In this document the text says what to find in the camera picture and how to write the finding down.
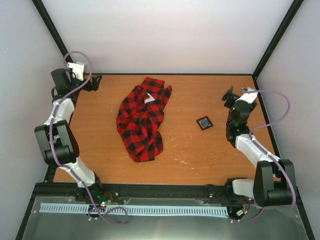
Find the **red black plaid shirt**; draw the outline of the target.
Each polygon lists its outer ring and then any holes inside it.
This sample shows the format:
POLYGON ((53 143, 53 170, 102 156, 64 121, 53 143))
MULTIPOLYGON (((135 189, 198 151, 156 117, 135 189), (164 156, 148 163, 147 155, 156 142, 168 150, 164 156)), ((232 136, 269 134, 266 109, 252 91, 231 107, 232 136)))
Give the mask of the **red black plaid shirt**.
POLYGON ((116 116, 117 132, 136 163, 154 161, 164 150, 159 127, 173 89, 165 81, 146 77, 121 102, 116 116))

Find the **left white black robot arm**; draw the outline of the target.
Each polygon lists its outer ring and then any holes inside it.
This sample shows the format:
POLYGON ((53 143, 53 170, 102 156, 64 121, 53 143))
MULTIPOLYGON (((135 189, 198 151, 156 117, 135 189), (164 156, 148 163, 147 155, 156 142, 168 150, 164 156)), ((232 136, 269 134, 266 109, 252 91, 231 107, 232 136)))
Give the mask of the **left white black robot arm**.
POLYGON ((80 90, 96 91, 101 76, 86 80, 85 70, 76 64, 51 72, 52 110, 44 124, 35 127, 34 134, 44 162, 67 172, 76 182, 78 191, 92 201, 103 198, 104 188, 97 174, 80 158, 80 148, 70 128, 80 90))

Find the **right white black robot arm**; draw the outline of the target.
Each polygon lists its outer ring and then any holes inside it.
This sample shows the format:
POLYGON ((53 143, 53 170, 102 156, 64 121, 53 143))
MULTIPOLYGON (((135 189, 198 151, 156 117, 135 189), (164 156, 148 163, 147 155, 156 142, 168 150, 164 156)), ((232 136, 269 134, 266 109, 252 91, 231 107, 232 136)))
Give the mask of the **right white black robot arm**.
POLYGON ((247 87, 241 95, 233 90, 231 87, 221 98, 229 110, 226 139, 252 163, 255 176, 253 180, 229 179, 227 186, 234 195, 254 199, 260 207, 293 207, 297 201, 294 164, 271 153, 248 127, 248 119, 257 106, 256 98, 260 90, 247 87))

